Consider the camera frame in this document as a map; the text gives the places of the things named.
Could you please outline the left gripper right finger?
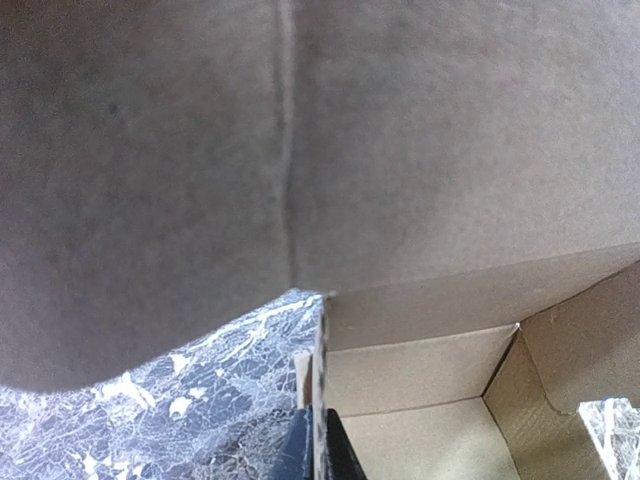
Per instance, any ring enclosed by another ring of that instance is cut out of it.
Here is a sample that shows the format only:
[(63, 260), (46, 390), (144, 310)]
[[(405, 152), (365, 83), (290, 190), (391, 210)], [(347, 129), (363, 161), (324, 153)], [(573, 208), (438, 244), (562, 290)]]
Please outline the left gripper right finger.
[(327, 411), (327, 470), (330, 480), (367, 480), (343, 423), (334, 409)]

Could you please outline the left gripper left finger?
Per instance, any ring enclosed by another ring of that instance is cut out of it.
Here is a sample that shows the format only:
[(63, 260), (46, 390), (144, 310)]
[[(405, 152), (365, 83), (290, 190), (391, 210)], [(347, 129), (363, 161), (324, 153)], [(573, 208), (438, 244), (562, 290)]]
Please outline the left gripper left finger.
[(313, 478), (313, 412), (296, 410), (272, 468), (273, 480)]

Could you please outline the brown cardboard box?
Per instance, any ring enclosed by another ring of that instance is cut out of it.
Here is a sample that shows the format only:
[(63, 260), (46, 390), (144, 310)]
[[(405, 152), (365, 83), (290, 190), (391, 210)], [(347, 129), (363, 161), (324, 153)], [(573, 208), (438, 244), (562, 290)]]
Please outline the brown cardboard box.
[(272, 479), (307, 407), (315, 479), (329, 409), (638, 477), (637, 2), (2, 3), (2, 477)]

